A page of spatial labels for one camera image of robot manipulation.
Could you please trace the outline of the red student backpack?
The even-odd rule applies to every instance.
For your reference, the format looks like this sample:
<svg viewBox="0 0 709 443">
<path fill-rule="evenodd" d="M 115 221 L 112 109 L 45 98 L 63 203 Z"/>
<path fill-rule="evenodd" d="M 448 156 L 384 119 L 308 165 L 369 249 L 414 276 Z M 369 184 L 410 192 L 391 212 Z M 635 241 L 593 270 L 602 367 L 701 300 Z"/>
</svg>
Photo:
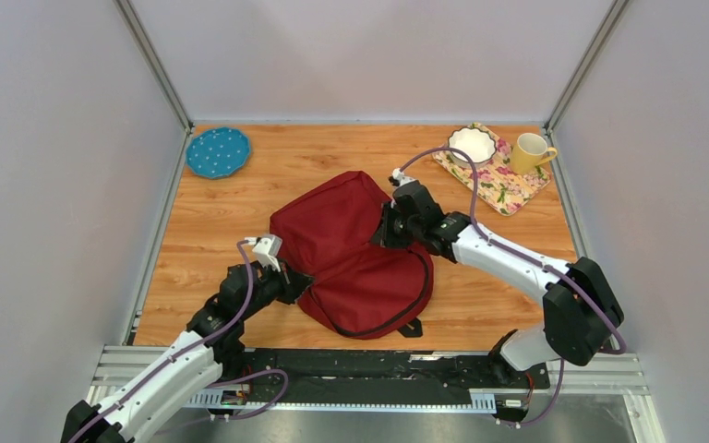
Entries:
<svg viewBox="0 0 709 443">
<path fill-rule="evenodd" d="M 422 334 L 419 319 L 434 289 L 434 265 L 418 244 L 372 243 L 388 195 L 362 171 L 338 174 L 270 216 L 279 256 L 312 278 L 299 307 L 322 326 L 357 340 L 394 331 Z"/>
</svg>

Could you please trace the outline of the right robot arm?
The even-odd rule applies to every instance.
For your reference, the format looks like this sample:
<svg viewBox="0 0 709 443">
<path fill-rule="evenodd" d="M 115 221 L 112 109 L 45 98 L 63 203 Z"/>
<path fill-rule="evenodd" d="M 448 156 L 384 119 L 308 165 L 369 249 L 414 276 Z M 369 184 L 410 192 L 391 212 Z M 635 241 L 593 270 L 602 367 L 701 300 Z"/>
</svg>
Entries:
<svg viewBox="0 0 709 443">
<path fill-rule="evenodd" d="M 587 365 L 618 332 L 623 311 L 601 267 L 588 257 L 570 263 L 539 254 L 489 231 L 472 216 L 444 212 L 414 179 L 392 179 L 373 243 L 420 245 L 427 253 L 489 273 L 542 306 L 542 321 L 505 334 L 494 346 L 489 373 L 503 387 L 532 366 L 563 360 Z"/>
</svg>

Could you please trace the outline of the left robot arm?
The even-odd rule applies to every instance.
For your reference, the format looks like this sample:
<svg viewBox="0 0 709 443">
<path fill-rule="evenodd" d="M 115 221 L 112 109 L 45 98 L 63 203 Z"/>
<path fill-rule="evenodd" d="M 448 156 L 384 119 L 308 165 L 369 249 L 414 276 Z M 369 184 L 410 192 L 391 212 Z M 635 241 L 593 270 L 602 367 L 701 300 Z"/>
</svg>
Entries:
<svg viewBox="0 0 709 443">
<path fill-rule="evenodd" d="M 160 357 L 116 393 L 70 409 L 62 441 L 147 442 L 201 390 L 218 381 L 246 382 L 246 320 L 275 301 L 293 304 L 313 281 L 285 261 L 229 267 L 219 291 Z"/>
</svg>

